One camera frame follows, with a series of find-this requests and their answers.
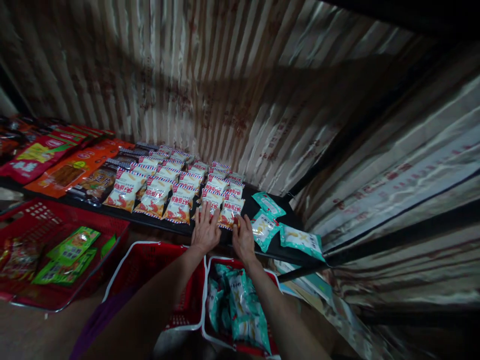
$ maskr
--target red plastic basket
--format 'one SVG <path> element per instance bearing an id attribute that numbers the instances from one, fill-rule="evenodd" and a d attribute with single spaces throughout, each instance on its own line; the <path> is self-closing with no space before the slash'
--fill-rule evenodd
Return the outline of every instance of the red plastic basket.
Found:
<path id="1" fill-rule="evenodd" d="M 103 301 L 128 288 L 139 289 L 155 274 L 187 251 L 187 247 L 163 242 L 138 241 L 131 245 L 110 280 Z M 202 323 L 205 258 L 195 269 L 166 329 L 196 330 Z"/>
<path id="2" fill-rule="evenodd" d="M 22 241 L 37 241 L 44 245 L 46 254 L 61 243 L 74 230 L 86 226 L 100 232 L 92 244 L 97 252 L 86 271 L 71 286 L 56 284 L 36 285 L 27 280 L 0 278 L 0 299 L 13 305 L 41 309 L 47 312 L 63 310 L 76 298 L 91 295 L 108 275 L 108 269 L 115 264 L 120 247 L 119 242 L 128 237 L 128 221 L 93 213 L 55 201 L 35 198 L 15 207 L 0 216 L 0 223 L 8 224 L 0 229 L 0 249 L 7 239 L 20 238 Z M 108 254 L 101 258 L 101 248 L 116 235 L 117 241 Z M 43 256 L 37 269 L 42 269 L 49 258 Z"/>
<path id="3" fill-rule="evenodd" d="M 214 329 L 212 328 L 212 324 L 210 323 L 210 317 L 207 315 L 206 307 L 207 307 L 207 297 L 208 297 L 208 274 L 210 272 L 210 269 L 212 268 L 213 265 L 215 264 L 223 264 L 223 265 L 228 265 L 231 266 L 234 269 L 244 269 L 244 264 L 239 261 L 235 260 L 232 258 L 227 258 L 227 257 L 217 257 L 217 256 L 212 256 L 208 262 L 208 269 L 207 269 L 207 276 L 205 277 L 205 296 L 203 297 L 203 303 L 202 303 L 202 311 L 204 313 L 204 321 L 201 326 L 201 333 L 203 337 L 207 340 L 209 340 L 212 343 L 231 348 L 235 351 L 241 352 L 241 353 L 247 353 L 250 355 L 254 356 L 260 356 L 260 357 L 276 357 L 279 355 L 279 349 L 277 347 L 277 344 L 275 343 L 275 340 L 272 336 L 272 333 L 270 331 L 270 325 L 268 324 L 268 339 L 270 340 L 270 350 L 271 350 L 271 355 L 269 355 L 267 352 L 257 348 L 257 347 L 252 347 L 250 344 L 246 342 L 234 342 L 231 336 L 225 336 L 223 334 L 216 333 Z M 273 272 L 270 270 L 264 269 L 268 277 L 275 283 L 275 285 L 279 288 L 279 280 L 277 278 L 277 275 L 275 275 Z"/>

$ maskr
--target snack bag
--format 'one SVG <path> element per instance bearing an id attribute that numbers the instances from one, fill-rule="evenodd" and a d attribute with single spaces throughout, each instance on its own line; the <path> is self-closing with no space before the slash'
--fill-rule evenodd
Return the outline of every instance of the snack bag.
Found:
<path id="1" fill-rule="evenodd" d="M 201 175 L 196 175 L 196 174 L 184 172 L 184 171 L 180 173 L 180 184 L 185 184 L 189 187 L 192 187 L 196 189 L 197 192 L 200 188 L 200 184 L 202 183 L 203 179 L 204 178 Z"/>
<path id="2" fill-rule="evenodd" d="M 180 173 L 181 173 L 180 170 L 159 165 L 156 170 L 155 176 L 177 182 L 179 179 Z"/>
<path id="3" fill-rule="evenodd" d="M 164 152 L 160 150 L 159 151 L 150 150 L 150 152 L 148 153 L 148 156 L 154 159 L 165 160 L 170 157 L 170 154 L 168 152 Z"/>
<path id="4" fill-rule="evenodd" d="M 322 254 L 320 235 L 310 234 L 285 224 L 280 224 L 280 245 L 298 249 L 311 257 L 325 261 Z"/>
<path id="5" fill-rule="evenodd" d="M 220 290 L 218 283 L 212 278 L 208 279 L 208 317 L 210 318 L 211 327 L 219 332 L 220 318 L 220 300 L 224 295 L 224 291 Z"/>
<path id="6" fill-rule="evenodd" d="M 251 196 L 261 207 L 261 209 L 268 214 L 272 219 L 282 217 L 286 214 L 280 206 L 278 206 L 275 201 L 272 200 L 266 192 L 257 192 Z"/>
<path id="7" fill-rule="evenodd" d="M 0 176 L 8 176 L 20 184 L 38 178 L 87 136 L 57 130 L 40 137 L 13 160 L 0 167 Z"/>
<path id="8" fill-rule="evenodd" d="M 236 181 L 230 181 L 230 185 L 226 190 L 227 193 L 232 194 L 234 197 L 241 199 L 244 191 L 245 184 Z"/>
<path id="9" fill-rule="evenodd" d="M 99 236 L 98 231 L 80 226 L 69 237 L 50 250 L 46 256 L 62 265 L 71 266 Z"/>
<path id="10" fill-rule="evenodd" d="M 255 242 L 266 253 L 273 237 L 280 231 L 280 224 L 260 210 L 251 220 L 251 229 Z"/>
<path id="11" fill-rule="evenodd" d="M 116 172 L 113 190 L 103 203 L 131 213 L 135 204 L 135 195 L 146 181 L 146 175 L 120 167 Z"/>
<path id="12" fill-rule="evenodd" d="M 96 248 L 91 248 L 75 261 L 71 266 L 65 266 L 52 260 L 32 280 L 32 284 L 63 284 L 71 285 L 89 267 L 97 253 Z"/>
<path id="13" fill-rule="evenodd" d="M 240 215 L 244 204 L 245 199 L 236 198 L 227 192 L 225 194 L 225 200 L 223 201 L 223 209 L 218 218 L 218 226 L 231 231 L 234 224 L 238 225 L 238 220 L 235 215 Z"/>
<path id="14" fill-rule="evenodd" d="M 169 192 L 172 189 L 173 180 L 162 179 L 158 176 L 150 176 L 146 181 L 146 191 L 141 197 L 140 203 L 133 210 L 153 218 L 161 219 L 164 214 L 164 205 L 167 202 Z"/>
<path id="15" fill-rule="evenodd" d="M 173 195 L 162 219 L 175 224 L 185 223 L 190 225 L 190 209 L 192 208 L 195 191 L 195 189 L 184 184 L 174 184 Z"/>
<path id="16" fill-rule="evenodd" d="M 169 158 L 167 160 L 163 160 L 162 166 L 170 169 L 182 170 L 182 168 L 184 167 L 184 162 L 181 160 Z"/>

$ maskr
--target green snack package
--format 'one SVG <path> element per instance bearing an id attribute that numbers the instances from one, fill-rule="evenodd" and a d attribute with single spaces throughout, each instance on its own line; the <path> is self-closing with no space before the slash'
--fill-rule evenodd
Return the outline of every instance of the green snack package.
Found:
<path id="1" fill-rule="evenodd" d="M 65 266 L 58 261 L 52 260 L 39 271 L 31 282 L 32 284 L 62 284 L 71 285 L 89 267 L 97 253 L 96 248 L 88 249 L 72 265 Z"/>
<path id="2" fill-rule="evenodd" d="M 70 266 L 84 254 L 99 236 L 98 231 L 80 226 L 46 255 L 62 265 Z"/>
<path id="3" fill-rule="evenodd" d="M 251 196 L 261 207 L 261 209 L 268 214 L 272 219 L 282 217 L 286 214 L 280 206 L 277 205 L 273 199 L 267 195 L 266 192 L 257 192 Z"/>
<path id="4" fill-rule="evenodd" d="M 320 235 L 310 234 L 285 224 L 280 224 L 280 244 L 283 247 L 299 249 L 311 257 L 325 261 L 322 254 Z"/>
<path id="5" fill-rule="evenodd" d="M 273 237 L 280 231 L 280 225 L 270 218 L 263 210 L 260 210 L 251 220 L 251 229 L 255 242 L 266 253 Z"/>

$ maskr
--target orange snack package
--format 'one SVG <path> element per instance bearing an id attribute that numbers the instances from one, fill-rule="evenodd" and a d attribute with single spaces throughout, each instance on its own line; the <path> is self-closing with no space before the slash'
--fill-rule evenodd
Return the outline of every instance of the orange snack package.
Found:
<path id="1" fill-rule="evenodd" d="M 146 181 L 146 175 L 119 167 L 113 190 L 103 204 L 131 213 L 135 205 L 135 194 Z"/>
<path id="2" fill-rule="evenodd" d="M 173 185 L 173 195 L 162 219 L 175 224 L 190 225 L 190 209 L 193 205 L 195 189 L 184 184 Z"/>

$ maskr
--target red snack package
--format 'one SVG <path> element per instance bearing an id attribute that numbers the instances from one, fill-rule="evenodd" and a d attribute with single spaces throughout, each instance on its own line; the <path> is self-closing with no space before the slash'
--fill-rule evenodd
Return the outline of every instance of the red snack package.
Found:
<path id="1" fill-rule="evenodd" d="M 0 167 L 0 176 L 8 176 L 20 184 L 28 184 L 77 147 L 86 135 L 52 131 L 40 137 L 12 161 Z"/>

